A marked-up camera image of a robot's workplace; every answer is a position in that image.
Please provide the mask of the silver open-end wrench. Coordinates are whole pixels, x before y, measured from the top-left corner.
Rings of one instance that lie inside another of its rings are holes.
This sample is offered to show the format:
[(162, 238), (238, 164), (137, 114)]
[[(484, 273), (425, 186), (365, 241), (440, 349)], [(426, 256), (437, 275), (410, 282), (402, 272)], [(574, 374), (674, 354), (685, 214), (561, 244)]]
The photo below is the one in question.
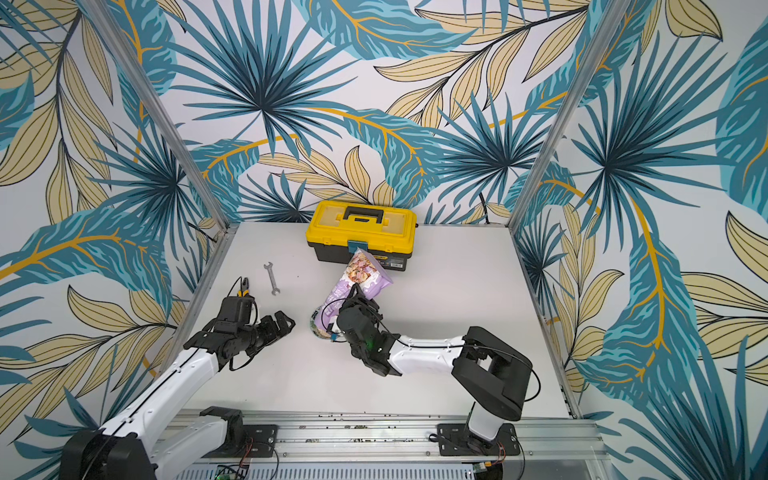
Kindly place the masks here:
[(281, 293), (280, 288), (277, 285), (277, 281), (274, 275), (273, 271), (273, 264), (271, 262), (267, 262), (263, 265), (263, 268), (266, 270), (270, 285), (271, 285), (271, 294), (274, 296), (277, 296)]

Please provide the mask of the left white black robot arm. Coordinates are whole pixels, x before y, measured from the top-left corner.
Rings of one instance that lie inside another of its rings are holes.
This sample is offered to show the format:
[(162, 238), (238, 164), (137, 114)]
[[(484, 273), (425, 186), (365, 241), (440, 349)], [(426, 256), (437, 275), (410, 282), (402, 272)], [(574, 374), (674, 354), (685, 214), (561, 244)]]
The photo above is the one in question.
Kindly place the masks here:
[(183, 345), (171, 366), (146, 391), (99, 427), (74, 434), (64, 445), (62, 479), (173, 479), (217, 453), (246, 457), (254, 444), (237, 409), (209, 407), (181, 432), (162, 434), (182, 408), (241, 353), (253, 360), (295, 327), (284, 312), (257, 318), (248, 294), (227, 296), (217, 316)]

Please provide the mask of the yellow black plastic toolbox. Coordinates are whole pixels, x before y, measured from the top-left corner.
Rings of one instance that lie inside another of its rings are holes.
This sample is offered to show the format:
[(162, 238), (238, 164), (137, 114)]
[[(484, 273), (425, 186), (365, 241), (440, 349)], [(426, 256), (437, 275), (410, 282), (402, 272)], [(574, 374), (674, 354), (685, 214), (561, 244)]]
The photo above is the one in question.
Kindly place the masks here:
[(364, 250), (383, 268), (403, 271), (415, 244), (417, 216), (407, 209), (325, 200), (306, 232), (318, 260), (345, 264)]

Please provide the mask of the left aluminium frame post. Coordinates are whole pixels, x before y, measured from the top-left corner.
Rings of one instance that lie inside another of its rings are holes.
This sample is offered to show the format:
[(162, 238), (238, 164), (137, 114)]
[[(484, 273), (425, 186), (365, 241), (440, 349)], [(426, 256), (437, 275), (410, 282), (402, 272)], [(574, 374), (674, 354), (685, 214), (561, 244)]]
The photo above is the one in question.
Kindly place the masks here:
[(228, 230), (230, 222), (224, 214), (218, 200), (213, 196), (190, 151), (165, 110), (160, 97), (152, 86), (149, 77), (139, 61), (130, 51), (129, 41), (110, 12), (106, 1), (85, 0), (81, 2), (86, 13), (94, 23), (102, 40), (114, 55), (116, 63), (122, 68), (129, 82), (134, 87), (138, 99), (146, 106), (147, 113), (154, 121), (159, 133), (175, 154), (180, 166), (199, 194), (202, 203), (211, 217), (222, 230)]

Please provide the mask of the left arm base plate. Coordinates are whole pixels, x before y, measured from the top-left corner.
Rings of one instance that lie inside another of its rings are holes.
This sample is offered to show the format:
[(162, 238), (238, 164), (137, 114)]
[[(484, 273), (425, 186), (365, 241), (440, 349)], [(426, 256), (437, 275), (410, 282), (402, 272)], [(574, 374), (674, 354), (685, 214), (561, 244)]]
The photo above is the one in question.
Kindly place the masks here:
[(203, 458), (270, 458), (278, 430), (276, 424), (228, 426), (224, 443)]

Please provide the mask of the aluminium frame post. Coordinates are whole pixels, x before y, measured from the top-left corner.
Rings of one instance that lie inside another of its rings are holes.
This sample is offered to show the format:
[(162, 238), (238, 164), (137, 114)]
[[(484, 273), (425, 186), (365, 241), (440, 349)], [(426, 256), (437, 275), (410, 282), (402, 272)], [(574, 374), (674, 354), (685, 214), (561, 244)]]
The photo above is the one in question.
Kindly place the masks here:
[(146, 106), (147, 113), (154, 121), (159, 133), (175, 154), (180, 166), (199, 194), (202, 203), (211, 217), (222, 230), (228, 230), (230, 222), (224, 214), (218, 200), (213, 196), (190, 151), (165, 110), (160, 97), (152, 86), (149, 77), (139, 61), (130, 51), (129, 41), (110, 12), (106, 1), (85, 0), (81, 2), (86, 13), (94, 23), (102, 40), (114, 55), (116, 63), (122, 68), (129, 82), (134, 87), (138, 99)]
[(561, 140), (569, 120), (577, 110), (592, 77), (596, 73), (602, 56), (609, 47), (613, 34), (619, 28), (621, 18), (627, 11), (628, 5), (629, 1), (610, 1), (606, 5), (605, 14), (601, 18), (593, 39), (587, 45), (581, 69), (574, 73), (571, 85), (565, 91), (565, 98), (543, 142), (539, 155), (529, 172), (524, 188), (516, 201), (508, 223), (508, 230), (512, 236), (515, 236), (522, 226), (526, 211), (536, 195), (538, 185), (546, 172), (549, 161), (556, 151), (557, 144)]

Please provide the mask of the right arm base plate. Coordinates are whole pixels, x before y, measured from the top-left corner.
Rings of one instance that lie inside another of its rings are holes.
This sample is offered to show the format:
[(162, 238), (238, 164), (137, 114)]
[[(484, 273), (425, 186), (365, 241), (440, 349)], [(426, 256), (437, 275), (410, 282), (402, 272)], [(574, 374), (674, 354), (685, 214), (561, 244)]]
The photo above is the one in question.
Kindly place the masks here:
[(459, 423), (438, 424), (428, 439), (437, 443), (439, 454), (446, 457), (518, 456), (522, 451), (511, 423), (503, 423), (492, 440), (482, 439), (471, 433), (466, 424)]

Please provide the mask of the yellow black pliers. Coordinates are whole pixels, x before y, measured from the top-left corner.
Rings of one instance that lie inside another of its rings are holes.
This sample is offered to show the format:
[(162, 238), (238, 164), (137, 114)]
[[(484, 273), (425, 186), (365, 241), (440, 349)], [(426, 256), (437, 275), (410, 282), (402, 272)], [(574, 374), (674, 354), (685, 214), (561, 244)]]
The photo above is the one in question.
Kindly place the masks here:
[(247, 277), (241, 277), (238, 283), (238, 297), (244, 297), (249, 294), (249, 280)]

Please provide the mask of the purple oats bag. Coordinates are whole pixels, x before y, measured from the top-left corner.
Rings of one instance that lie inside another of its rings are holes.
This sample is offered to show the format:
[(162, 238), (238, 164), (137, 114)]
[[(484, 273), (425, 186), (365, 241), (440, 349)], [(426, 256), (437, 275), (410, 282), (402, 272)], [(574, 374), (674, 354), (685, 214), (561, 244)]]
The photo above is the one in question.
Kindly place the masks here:
[(365, 250), (357, 249), (342, 276), (318, 308), (315, 325), (325, 331), (335, 322), (342, 300), (349, 295), (354, 285), (359, 287), (367, 299), (373, 299), (391, 284), (392, 279), (376, 258)]

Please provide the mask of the aluminium mounting rail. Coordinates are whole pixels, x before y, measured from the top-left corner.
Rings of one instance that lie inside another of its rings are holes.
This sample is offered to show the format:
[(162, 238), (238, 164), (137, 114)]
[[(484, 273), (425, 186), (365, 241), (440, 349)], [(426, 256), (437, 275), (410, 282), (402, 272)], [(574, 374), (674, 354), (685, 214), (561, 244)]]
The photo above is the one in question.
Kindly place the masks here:
[(609, 454), (596, 423), (576, 419), (524, 418), (506, 437), (504, 451), (493, 448), (482, 457), (469, 453), (449, 457), (430, 440), (440, 424), (462, 424), (455, 415), (243, 412), (247, 425), (278, 427), (275, 446), (288, 462), (416, 462), (512, 460), (607, 461)]

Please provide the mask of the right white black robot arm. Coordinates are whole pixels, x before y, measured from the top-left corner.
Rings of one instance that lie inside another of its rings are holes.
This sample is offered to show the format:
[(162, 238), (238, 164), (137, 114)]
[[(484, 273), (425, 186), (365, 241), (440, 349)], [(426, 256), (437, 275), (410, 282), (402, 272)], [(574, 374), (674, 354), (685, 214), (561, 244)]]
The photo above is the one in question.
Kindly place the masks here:
[(384, 326), (378, 304), (359, 285), (342, 299), (335, 326), (351, 354), (373, 373), (404, 376), (418, 372), (446, 373), (473, 399), (462, 436), (489, 445), (502, 427), (518, 421), (531, 380), (541, 386), (532, 361), (500, 338), (479, 327), (450, 339), (416, 339)]

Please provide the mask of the right aluminium frame post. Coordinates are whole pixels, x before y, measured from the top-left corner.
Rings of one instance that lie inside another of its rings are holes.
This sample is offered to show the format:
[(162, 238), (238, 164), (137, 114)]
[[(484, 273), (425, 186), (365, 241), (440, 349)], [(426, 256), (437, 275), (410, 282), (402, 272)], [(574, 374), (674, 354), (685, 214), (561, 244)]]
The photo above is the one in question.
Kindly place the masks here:
[(565, 98), (543, 142), (539, 155), (529, 172), (524, 188), (516, 201), (508, 223), (508, 230), (512, 236), (515, 236), (522, 226), (526, 211), (536, 195), (538, 185), (546, 172), (549, 161), (556, 151), (557, 144), (561, 140), (569, 120), (577, 110), (592, 77), (596, 73), (602, 56), (609, 47), (613, 34), (619, 28), (621, 18), (627, 11), (628, 5), (629, 1), (610, 1), (606, 5), (605, 14), (601, 18), (593, 39), (587, 45), (581, 69), (574, 73), (571, 85), (565, 91)]

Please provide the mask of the green leaf pattern bowl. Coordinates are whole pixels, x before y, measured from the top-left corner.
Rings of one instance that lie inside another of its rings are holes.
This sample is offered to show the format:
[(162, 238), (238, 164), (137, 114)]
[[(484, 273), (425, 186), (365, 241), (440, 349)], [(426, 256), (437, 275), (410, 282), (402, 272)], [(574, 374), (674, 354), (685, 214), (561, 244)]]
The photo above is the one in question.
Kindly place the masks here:
[(312, 333), (319, 339), (333, 343), (344, 343), (346, 339), (335, 325), (336, 317), (324, 313), (322, 308), (316, 309), (309, 321)]

